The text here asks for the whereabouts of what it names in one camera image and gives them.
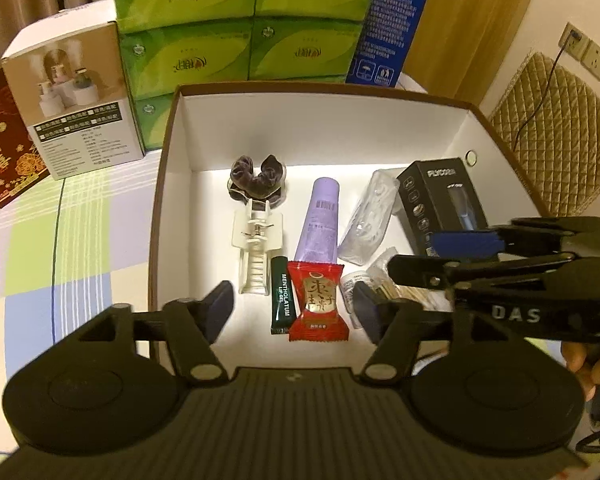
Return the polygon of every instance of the beige quilted fabric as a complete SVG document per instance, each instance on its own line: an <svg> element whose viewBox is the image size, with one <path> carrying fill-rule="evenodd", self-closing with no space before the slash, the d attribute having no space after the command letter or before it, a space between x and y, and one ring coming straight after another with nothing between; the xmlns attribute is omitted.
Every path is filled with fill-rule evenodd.
<svg viewBox="0 0 600 480"><path fill-rule="evenodd" d="M540 102L552 64L541 52L529 56L495 109L491 124L508 146ZM600 98L558 64L515 155L553 215L581 214L600 194Z"/></svg>

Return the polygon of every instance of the black ribbed surface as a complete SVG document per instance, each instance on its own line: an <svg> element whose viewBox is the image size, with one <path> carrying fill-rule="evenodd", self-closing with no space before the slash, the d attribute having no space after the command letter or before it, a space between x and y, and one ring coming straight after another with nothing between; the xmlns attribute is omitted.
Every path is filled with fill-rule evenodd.
<svg viewBox="0 0 600 480"><path fill-rule="evenodd" d="M92 457L27 447L0 480L546 480L577 464L566 449L515 460L456 449L395 392L361 386L348 369L244 368L227 386L193 391L133 447Z"/></svg>

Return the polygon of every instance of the tablecloth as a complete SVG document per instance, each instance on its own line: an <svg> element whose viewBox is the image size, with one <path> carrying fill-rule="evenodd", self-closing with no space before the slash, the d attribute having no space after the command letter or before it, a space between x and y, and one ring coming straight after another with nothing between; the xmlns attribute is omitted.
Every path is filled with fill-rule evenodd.
<svg viewBox="0 0 600 480"><path fill-rule="evenodd" d="M159 159L48 177L0 210L0 453L16 447L1 397L17 370L111 303L147 309Z"/></svg>

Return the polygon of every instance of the purple tube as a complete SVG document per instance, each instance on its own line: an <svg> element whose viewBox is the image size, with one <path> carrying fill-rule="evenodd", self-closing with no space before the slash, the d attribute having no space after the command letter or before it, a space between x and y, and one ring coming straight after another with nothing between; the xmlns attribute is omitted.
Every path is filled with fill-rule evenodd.
<svg viewBox="0 0 600 480"><path fill-rule="evenodd" d="M339 193L337 180L324 176L314 182L294 260L336 263Z"/></svg>

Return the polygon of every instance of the black box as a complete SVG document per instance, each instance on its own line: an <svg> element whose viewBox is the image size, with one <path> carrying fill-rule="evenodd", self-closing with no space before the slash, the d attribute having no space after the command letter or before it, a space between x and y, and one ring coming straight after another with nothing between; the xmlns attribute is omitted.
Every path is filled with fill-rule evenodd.
<svg viewBox="0 0 600 480"><path fill-rule="evenodd" d="M399 176L404 230L414 254L438 256L430 235L436 231L487 227L480 200L459 158L417 160Z"/></svg>

